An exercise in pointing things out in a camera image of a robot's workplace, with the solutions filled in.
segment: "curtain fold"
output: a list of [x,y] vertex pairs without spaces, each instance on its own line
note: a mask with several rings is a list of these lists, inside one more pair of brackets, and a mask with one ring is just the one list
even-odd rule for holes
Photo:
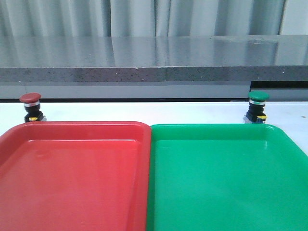
[[0,0],[2,36],[277,35],[285,0]]

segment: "red tray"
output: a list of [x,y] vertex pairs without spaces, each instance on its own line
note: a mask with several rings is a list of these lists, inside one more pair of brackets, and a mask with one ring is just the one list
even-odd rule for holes
[[151,128],[32,122],[0,137],[1,230],[145,230]]

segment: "white table surface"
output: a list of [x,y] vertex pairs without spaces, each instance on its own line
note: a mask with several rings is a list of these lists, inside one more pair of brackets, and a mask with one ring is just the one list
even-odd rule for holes
[[[48,121],[140,121],[167,123],[242,123],[248,102],[41,103]],[[308,154],[308,102],[267,102],[267,123],[280,127]],[[0,135],[24,122],[22,103],[0,103]]]

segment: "green push button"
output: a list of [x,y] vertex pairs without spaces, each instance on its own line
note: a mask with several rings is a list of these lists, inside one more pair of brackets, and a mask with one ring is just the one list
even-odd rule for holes
[[248,96],[250,99],[257,101],[265,101],[270,97],[266,92],[257,90],[249,92]]

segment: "red push button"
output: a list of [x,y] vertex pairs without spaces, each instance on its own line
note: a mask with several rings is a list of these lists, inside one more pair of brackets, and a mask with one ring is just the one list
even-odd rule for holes
[[24,102],[24,103],[35,103],[37,101],[39,101],[39,99],[41,98],[41,94],[33,92],[33,93],[28,93],[28,94],[24,94],[22,95],[19,100],[20,102]]

